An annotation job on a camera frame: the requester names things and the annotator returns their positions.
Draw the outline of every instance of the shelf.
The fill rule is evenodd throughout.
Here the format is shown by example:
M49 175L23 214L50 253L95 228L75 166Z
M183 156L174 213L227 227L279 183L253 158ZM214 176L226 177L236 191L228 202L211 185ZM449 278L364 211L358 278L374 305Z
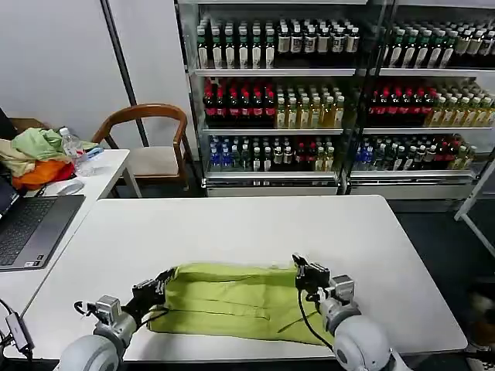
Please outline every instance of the shelf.
M271 69L246 69L246 70L195 70L197 76L202 77L328 77L328 76L353 76L354 68L271 68Z
M300 5L366 5L367 0L179 0L179 4L300 4Z
M355 180L400 180L400 179L474 179L471 170L414 170L401 172L386 171L352 171L350 178Z
M203 129L208 135L340 135L343 129Z
M412 77L481 77L494 76L495 70L461 70L436 68L381 68L380 76Z
M207 172L208 180L319 180L337 181L335 172Z
M457 134L463 132L489 131L492 128L365 128L363 134Z

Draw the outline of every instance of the chair backrest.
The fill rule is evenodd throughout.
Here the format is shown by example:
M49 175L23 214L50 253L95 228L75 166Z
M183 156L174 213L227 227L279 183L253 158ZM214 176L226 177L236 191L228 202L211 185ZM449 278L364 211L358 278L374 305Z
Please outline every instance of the chair backrest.
M100 143L105 140L111 148L118 148L114 139L110 135L110 130L112 127L117 124L144 117L170 117L178 120L179 127L177 128L176 135L174 136L173 145L174 147L179 146L180 139L186 132L187 116L180 108L172 106L171 104L138 104L136 106L117 111L105 120L91 141L94 143Z

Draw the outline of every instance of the orange cloth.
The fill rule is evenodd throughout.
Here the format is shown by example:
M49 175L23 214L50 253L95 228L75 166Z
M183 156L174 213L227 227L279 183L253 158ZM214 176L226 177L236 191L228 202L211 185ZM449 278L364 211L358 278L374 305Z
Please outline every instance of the orange cloth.
M41 188L45 183L54 180L66 165L65 162L57 160L36 161L32 172L17 178L12 177L12 185L16 189L21 189L22 187L26 187L29 190Z

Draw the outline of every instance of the white table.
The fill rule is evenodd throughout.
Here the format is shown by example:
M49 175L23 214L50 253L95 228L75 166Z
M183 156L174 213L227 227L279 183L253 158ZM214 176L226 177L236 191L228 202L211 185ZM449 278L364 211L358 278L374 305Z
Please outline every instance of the white table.
M77 193L85 195L85 199L74 216L72 222L67 227L59 245L53 252L48 264L39 270L33 271L13 271L0 272L0 298L10 305L19 314L22 314L29 306L39 287L50 273L57 259L65 250L77 228L82 223L84 217L91 210L99 198L106 197L111 191L117 179L123 172L127 171L128 149L107 150L99 154L94 160L95 174L89 177L77 177L84 183L84 187ZM61 184L53 183L46 187L44 196L54 196L61 189ZM131 188L140 196L139 189L135 189L131 182ZM3 319L0 321L0 328L6 330Z
M287 266L298 251L356 281L356 300L407 354L463 349L466 338L415 248L381 196L104 199L97 202L30 305L34 357L58 359L93 318L73 303L131 287L191 261ZM12 347L7 356L15 356ZM328 357L291 342L172 335L141 328L133 361Z

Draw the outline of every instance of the green towel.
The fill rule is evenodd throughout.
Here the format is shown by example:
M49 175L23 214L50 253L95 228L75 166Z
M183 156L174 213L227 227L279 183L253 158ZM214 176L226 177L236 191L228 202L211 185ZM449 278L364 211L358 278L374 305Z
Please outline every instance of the green towel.
M96 143L82 141L84 149L96 147ZM62 137L53 129L28 128L12 139L12 148L39 161L59 160L70 162L63 153Z
M302 320L294 279L295 268L181 265L166 285L170 312L150 322L149 328L154 332L322 345ZM333 342L333 337L323 331L314 303L306 302L304 296L309 323L325 340Z

